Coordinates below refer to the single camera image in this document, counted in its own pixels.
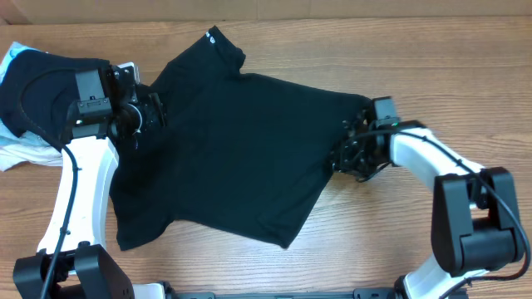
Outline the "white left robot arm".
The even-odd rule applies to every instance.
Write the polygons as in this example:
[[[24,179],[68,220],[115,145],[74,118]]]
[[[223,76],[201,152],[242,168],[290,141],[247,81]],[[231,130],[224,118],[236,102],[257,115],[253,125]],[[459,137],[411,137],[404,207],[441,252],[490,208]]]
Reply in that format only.
[[[66,126],[62,176],[48,228],[13,281],[23,298],[169,298],[163,282],[134,284],[106,250],[106,213],[116,143],[165,126],[156,93],[137,95],[128,62],[75,74],[78,97]]]

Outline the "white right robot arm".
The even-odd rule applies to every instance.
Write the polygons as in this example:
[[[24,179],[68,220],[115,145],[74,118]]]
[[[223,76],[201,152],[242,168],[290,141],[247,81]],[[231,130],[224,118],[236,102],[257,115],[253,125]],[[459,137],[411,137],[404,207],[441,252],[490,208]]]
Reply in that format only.
[[[390,97],[372,100],[330,154],[332,169],[367,182],[387,166],[408,169],[432,191],[430,257],[393,287],[359,288],[356,298],[465,298],[472,282],[524,276],[531,246],[520,222],[515,183],[440,142],[418,120],[404,121]]]

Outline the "black t-shirt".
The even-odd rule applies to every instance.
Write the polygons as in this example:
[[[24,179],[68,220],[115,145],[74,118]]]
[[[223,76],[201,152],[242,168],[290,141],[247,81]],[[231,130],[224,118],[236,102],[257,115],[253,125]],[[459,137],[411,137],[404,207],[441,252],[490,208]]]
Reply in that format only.
[[[370,100],[255,73],[217,28],[150,90],[167,124],[117,145],[110,196],[130,250],[186,220],[287,248],[333,175],[330,154]]]

